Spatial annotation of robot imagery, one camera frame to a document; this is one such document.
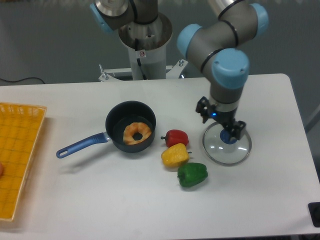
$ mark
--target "red bell pepper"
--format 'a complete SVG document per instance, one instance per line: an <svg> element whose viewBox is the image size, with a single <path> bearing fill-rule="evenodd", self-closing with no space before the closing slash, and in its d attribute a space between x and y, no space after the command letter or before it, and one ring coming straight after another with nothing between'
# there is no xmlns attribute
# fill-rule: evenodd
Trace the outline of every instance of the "red bell pepper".
<svg viewBox="0 0 320 240"><path fill-rule="evenodd" d="M177 129L168 131L161 139L165 139L165 144L168 148L176 144L184 144L187 146L189 143L188 135L184 131Z"/></svg>

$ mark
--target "green bell pepper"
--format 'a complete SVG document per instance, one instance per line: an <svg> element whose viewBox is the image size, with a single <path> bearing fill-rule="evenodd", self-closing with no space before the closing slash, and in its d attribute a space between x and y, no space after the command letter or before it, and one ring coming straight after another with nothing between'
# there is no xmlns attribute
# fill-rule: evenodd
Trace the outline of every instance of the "green bell pepper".
<svg viewBox="0 0 320 240"><path fill-rule="evenodd" d="M178 168L179 182L184 188L195 186L207 177L207 167L202 163L189 162Z"/></svg>

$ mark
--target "gray wall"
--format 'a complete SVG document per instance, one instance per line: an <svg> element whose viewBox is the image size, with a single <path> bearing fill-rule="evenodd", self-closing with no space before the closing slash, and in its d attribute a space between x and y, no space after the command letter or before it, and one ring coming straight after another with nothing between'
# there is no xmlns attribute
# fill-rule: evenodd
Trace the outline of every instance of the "gray wall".
<svg viewBox="0 0 320 240"><path fill-rule="evenodd" d="M198 23L217 22L206 0L159 0L159 10L173 24L167 64L182 56L176 48L179 32ZM319 0L249 0L268 11L267 33L240 47L250 59L250 74L287 74L305 123L320 104ZM89 10L90 0L30 0L0 3L0 78L39 77L47 84L96 82L99 64L105 69L128 68L126 49L117 34L106 35ZM201 74L189 65L188 77ZM37 84L28 80L19 84ZM320 173L320 124L307 135Z"/></svg>

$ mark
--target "glass lid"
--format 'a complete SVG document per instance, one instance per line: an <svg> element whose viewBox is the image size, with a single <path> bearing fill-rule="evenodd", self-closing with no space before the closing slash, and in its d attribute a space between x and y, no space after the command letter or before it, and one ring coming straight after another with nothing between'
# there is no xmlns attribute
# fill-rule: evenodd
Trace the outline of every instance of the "glass lid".
<svg viewBox="0 0 320 240"><path fill-rule="evenodd" d="M206 154L216 163L233 166L244 161L252 148L251 138L245 130L240 140L229 141L229 133L214 122L204 132L202 144Z"/></svg>

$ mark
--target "pan handle hole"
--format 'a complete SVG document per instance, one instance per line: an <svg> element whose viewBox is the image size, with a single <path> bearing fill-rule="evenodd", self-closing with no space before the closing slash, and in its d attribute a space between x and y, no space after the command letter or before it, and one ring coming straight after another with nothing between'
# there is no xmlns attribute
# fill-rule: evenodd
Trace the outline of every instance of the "pan handle hole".
<svg viewBox="0 0 320 240"><path fill-rule="evenodd" d="M63 155L65 155L65 154L67 154L67 153L68 153L67 150L65 150L65 151L63 151L63 152L59 152L59 156L63 156Z"/></svg>
<svg viewBox="0 0 320 240"><path fill-rule="evenodd" d="M139 133L139 132L137 132L137 133L135 133L132 137L133 137L134 140L137 141L137 140L142 139L142 134Z"/></svg>

